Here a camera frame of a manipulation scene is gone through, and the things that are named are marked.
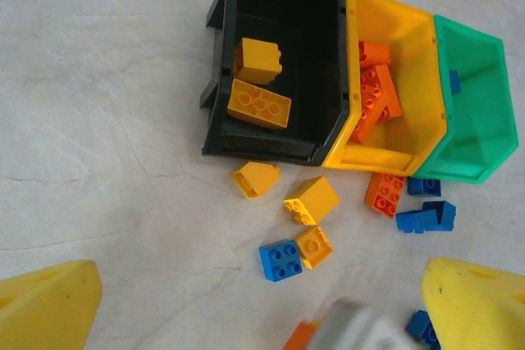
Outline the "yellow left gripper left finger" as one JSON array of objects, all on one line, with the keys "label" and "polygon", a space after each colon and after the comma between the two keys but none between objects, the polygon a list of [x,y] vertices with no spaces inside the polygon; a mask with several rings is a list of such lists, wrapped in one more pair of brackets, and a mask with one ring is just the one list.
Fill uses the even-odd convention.
[{"label": "yellow left gripper left finger", "polygon": [[1,348],[84,348],[102,295],[98,268],[91,260],[1,280]]}]

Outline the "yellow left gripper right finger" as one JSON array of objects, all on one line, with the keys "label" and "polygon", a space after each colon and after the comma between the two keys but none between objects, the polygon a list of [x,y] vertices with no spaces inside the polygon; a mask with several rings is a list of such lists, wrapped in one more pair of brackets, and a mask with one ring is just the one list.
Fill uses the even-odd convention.
[{"label": "yellow left gripper right finger", "polygon": [[442,348],[524,348],[523,275],[433,257],[421,290]]}]

